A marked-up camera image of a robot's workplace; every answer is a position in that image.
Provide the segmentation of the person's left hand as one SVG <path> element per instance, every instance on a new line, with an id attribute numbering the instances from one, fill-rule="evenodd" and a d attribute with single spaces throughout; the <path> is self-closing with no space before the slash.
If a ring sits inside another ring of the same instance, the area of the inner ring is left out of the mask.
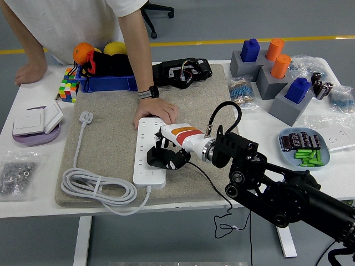
<path id="1" fill-rule="evenodd" d="M 138 128 L 139 120 L 149 115 L 157 116 L 167 125 L 176 123 L 178 108 L 161 98 L 147 98 L 139 100 L 139 105 L 134 116 L 134 127 Z"/>

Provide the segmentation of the person's right hand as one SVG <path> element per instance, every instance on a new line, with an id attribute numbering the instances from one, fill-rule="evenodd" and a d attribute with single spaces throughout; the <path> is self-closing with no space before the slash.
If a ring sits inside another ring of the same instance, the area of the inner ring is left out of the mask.
<path id="1" fill-rule="evenodd" d="M 20 67 L 15 75 L 14 83 L 17 86 L 22 84 L 35 83 L 44 77 L 47 71 L 47 64 L 32 64 L 27 63 L 26 65 Z"/>

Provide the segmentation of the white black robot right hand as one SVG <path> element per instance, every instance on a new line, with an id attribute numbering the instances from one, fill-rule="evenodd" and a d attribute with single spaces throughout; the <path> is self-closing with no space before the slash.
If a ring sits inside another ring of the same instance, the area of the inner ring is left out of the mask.
<path id="1" fill-rule="evenodd" d="M 163 125 L 155 134 L 155 146 L 148 152 L 148 164 L 177 170 L 191 159 L 192 152 L 210 163 L 214 145 L 215 138 L 187 123 Z"/>

